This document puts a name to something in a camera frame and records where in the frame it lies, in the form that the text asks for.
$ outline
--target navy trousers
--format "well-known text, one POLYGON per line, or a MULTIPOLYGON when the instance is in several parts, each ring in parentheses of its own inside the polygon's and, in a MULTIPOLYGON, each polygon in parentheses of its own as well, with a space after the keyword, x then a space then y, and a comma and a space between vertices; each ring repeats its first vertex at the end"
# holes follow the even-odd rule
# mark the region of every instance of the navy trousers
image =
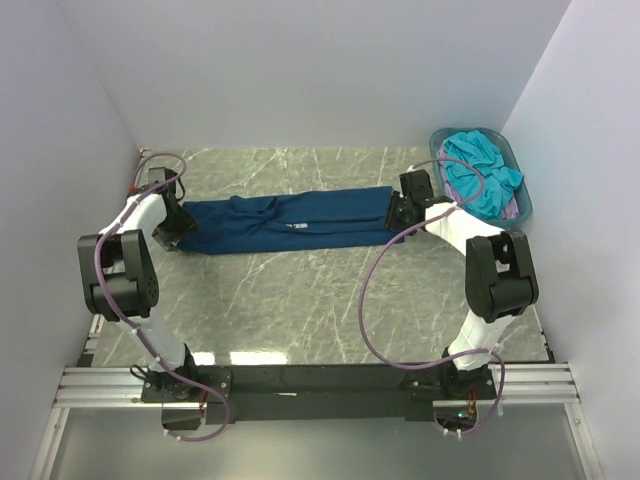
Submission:
POLYGON ((383 245, 394 236, 384 228, 391 192, 374 187, 185 202, 199 228, 178 248, 220 255, 383 245))

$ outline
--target black mounting plate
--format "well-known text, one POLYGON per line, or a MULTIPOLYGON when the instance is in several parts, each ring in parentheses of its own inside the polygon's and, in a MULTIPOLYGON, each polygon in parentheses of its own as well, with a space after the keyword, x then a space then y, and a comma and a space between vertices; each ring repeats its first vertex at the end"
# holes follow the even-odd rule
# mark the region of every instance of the black mounting plate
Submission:
MULTIPOLYGON (((467 399, 466 392, 445 393, 441 369, 405 371, 383 364, 212 365, 198 367, 198 380, 228 396, 234 421, 388 417, 433 421, 433 401, 467 399)), ((478 400, 495 399, 488 368, 473 388, 478 400)), ((147 387, 141 399, 176 402, 147 387)), ((219 424, 224 415, 224 406, 209 395, 205 423, 219 424)))

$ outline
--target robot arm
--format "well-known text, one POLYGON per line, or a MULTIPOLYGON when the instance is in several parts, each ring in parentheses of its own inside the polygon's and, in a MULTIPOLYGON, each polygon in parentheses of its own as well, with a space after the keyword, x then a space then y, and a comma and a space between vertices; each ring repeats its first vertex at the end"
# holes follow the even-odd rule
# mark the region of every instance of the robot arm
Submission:
MULTIPOLYGON (((180 238, 194 232, 197 224, 178 204, 174 186, 167 186, 140 201, 141 194, 147 188, 175 174, 174 171, 163 167, 149 170, 148 184, 132 192, 123 212, 133 202, 139 202, 138 207, 105 243, 101 263, 103 268, 109 268, 117 262, 122 262, 123 268, 105 274, 109 291, 123 312, 138 325, 137 328, 144 331, 145 338, 162 359, 172 369, 190 376, 189 372, 184 370, 192 364, 191 355, 186 345, 173 334, 157 307, 158 280, 148 243, 154 237, 163 247, 172 249, 180 238)), ((119 224, 120 218, 122 213, 98 235, 81 237, 78 240, 78 256, 85 303, 89 310, 95 314, 102 314, 107 321, 116 322, 123 330, 130 332, 131 327, 121 322, 106 303, 93 262, 93 252, 98 239, 114 224, 119 224)), ((147 349, 143 348, 138 335, 132 337, 146 352, 147 349)), ((157 360, 150 356, 149 370, 159 375, 160 372, 164 372, 157 360)))
MULTIPOLYGON (((392 230, 404 230, 455 206, 447 197, 434 196, 424 170, 402 174, 400 184, 402 194, 394 192, 387 215, 392 230)), ((445 356, 478 348, 492 350, 505 328, 538 299, 526 236, 520 231, 505 232, 461 208, 425 228, 466 257, 465 293, 470 309, 445 356)), ((458 372, 473 372, 489 360, 489 354, 474 354, 456 358, 453 364, 458 372)))

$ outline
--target blue laundry basket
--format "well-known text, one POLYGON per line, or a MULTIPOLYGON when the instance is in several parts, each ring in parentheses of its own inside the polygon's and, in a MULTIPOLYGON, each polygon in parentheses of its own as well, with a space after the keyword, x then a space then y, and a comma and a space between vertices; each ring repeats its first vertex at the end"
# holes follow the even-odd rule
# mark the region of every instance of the blue laundry basket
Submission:
MULTIPOLYGON (((507 142, 507 139, 500 135, 495 130, 491 130, 489 128, 441 128, 429 139, 429 148, 431 149, 431 157, 436 158, 436 154, 440 147, 442 146, 442 142, 444 142, 451 135, 455 135, 458 132, 471 132, 473 130, 478 130, 483 135, 485 135, 491 142, 500 149, 502 153, 502 158, 504 158, 504 164, 513 168, 514 170, 520 171, 520 167, 518 167, 518 162, 516 162, 516 157, 513 154, 513 150, 511 150, 511 145, 507 142)), ((436 173, 436 180, 438 185, 440 186, 440 190, 444 192, 444 179, 440 173, 440 169, 434 167, 434 171, 436 173)), ((483 220, 484 222, 494 225, 496 227, 503 228, 505 230, 510 230, 514 228, 518 228, 522 223, 529 218, 531 212, 533 211, 533 205, 531 204, 531 197, 529 197, 529 192, 527 191, 527 186, 522 181, 522 184, 515 192, 516 203, 518 204, 518 210, 520 211, 520 215, 513 219, 494 219, 494 220, 483 220)))

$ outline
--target white wall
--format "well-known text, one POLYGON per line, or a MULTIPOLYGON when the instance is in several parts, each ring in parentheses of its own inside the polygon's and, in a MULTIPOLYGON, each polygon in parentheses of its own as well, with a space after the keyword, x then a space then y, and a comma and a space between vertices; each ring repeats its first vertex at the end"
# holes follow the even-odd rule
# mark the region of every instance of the white wall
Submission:
POLYGON ((640 3, 573 0, 504 129, 533 198, 539 311, 609 479, 638 478, 640 3))
POLYGON ((138 145, 500 129, 569 0, 58 0, 138 145))
POLYGON ((0 2, 0 477, 28 477, 89 329, 77 238, 123 204, 136 150, 50 0, 0 2))

